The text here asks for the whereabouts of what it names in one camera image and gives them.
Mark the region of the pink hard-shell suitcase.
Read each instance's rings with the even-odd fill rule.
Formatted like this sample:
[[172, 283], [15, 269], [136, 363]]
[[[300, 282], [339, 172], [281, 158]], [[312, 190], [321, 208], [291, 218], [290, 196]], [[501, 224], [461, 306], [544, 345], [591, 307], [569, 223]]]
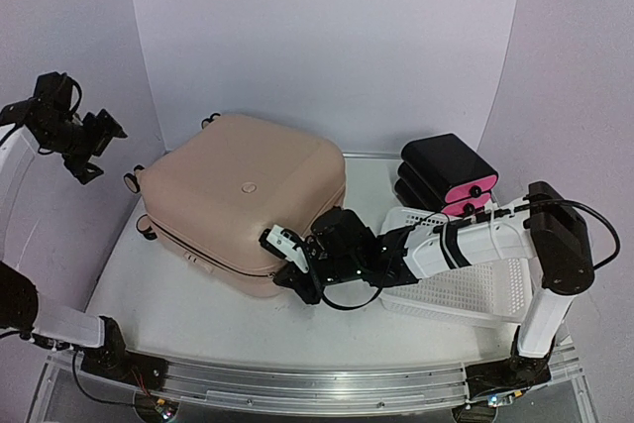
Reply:
[[260, 244], [278, 225], [305, 236], [342, 205], [346, 163], [333, 142], [240, 114], [213, 114], [184, 145], [124, 176], [146, 213], [137, 230], [255, 298], [281, 293], [283, 260]]

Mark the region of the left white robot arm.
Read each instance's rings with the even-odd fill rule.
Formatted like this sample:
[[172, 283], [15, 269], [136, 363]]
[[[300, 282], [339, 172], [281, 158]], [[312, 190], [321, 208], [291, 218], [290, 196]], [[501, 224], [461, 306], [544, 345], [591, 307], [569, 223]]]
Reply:
[[122, 380], [133, 371], [133, 359], [117, 322], [61, 304], [38, 291], [22, 273], [22, 254], [35, 232], [17, 244], [15, 211], [24, 183], [38, 157], [58, 155], [80, 184], [103, 175], [94, 164], [114, 139], [126, 138], [123, 127], [106, 110], [79, 115], [79, 83], [66, 72], [41, 74], [25, 100], [1, 109], [1, 327], [5, 336], [50, 351], [79, 351], [85, 368]]

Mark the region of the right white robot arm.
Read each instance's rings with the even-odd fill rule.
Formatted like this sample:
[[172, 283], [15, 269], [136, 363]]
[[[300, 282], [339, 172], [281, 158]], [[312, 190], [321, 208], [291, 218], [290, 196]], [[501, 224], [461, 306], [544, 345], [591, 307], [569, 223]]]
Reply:
[[537, 261], [541, 284], [509, 357], [466, 369], [471, 395], [480, 396], [527, 388], [546, 376], [557, 331], [595, 277], [583, 208], [538, 181], [506, 206], [466, 218], [427, 212], [379, 235], [353, 210], [335, 207], [313, 222], [308, 237], [274, 225], [262, 232], [260, 245], [285, 262], [273, 276], [275, 285], [306, 304], [331, 308], [337, 305], [325, 289], [333, 284], [361, 280], [382, 292], [477, 264]]

